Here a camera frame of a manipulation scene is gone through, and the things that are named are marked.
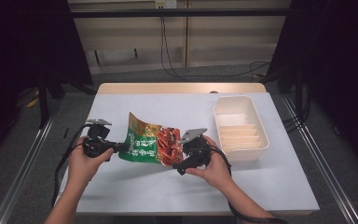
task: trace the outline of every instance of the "green snack bag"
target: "green snack bag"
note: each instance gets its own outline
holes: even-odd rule
[[[184,159],[182,145],[179,144],[180,138],[179,129],[145,123],[130,113],[125,140],[130,150],[118,152],[118,156],[125,161],[153,162],[172,166]]]

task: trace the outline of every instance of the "forearm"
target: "forearm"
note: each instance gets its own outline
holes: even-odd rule
[[[85,188],[86,186],[76,186],[68,183],[45,223],[73,223],[77,204]]]
[[[264,208],[240,189],[233,180],[228,181],[224,186],[218,189],[240,214],[246,217],[272,217],[269,212],[264,210]]]

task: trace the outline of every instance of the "table top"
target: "table top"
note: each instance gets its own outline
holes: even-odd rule
[[[206,94],[210,91],[224,93]],[[143,121],[179,128],[181,132],[205,127],[208,129],[205,134],[217,139],[213,107],[219,97],[229,95],[252,98],[269,140],[269,147],[258,160],[231,163],[236,183],[274,214],[307,215],[319,210],[278,112],[261,84],[103,84],[94,99],[89,119],[112,122],[106,139],[116,142],[125,140],[130,112]],[[171,167],[160,164],[124,161],[117,154],[110,162],[105,162],[90,181],[77,212],[150,216],[231,215],[226,198],[203,179],[193,175],[181,176]]]

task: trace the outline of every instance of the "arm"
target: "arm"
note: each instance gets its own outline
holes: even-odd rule
[[[216,147],[214,140],[208,136],[204,136],[204,138],[209,145]],[[229,175],[223,158],[218,153],[212,153],[211,162],[204,170],[188,168],[186,173],[205,179],[209,185],[222,192],[232,206],[244,216],[273,217],[238,187]]]
[[[77,140],[80,144],[83,137]],[[53,207],[46,224],[73,223],[77,204],[89,181],[95,176],[100,165],[109,159],[113,149],[108,149],[97,158],[89,158],[83,153],[82,146],[76,147],[69,156],[68,182],[65,189]]]

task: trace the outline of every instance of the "white container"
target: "white container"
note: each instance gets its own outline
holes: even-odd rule
[[[217,100],[214,119],[220,146],[229,161],[252,161],[269,147],[269,140],[248,96],[228,96]]]

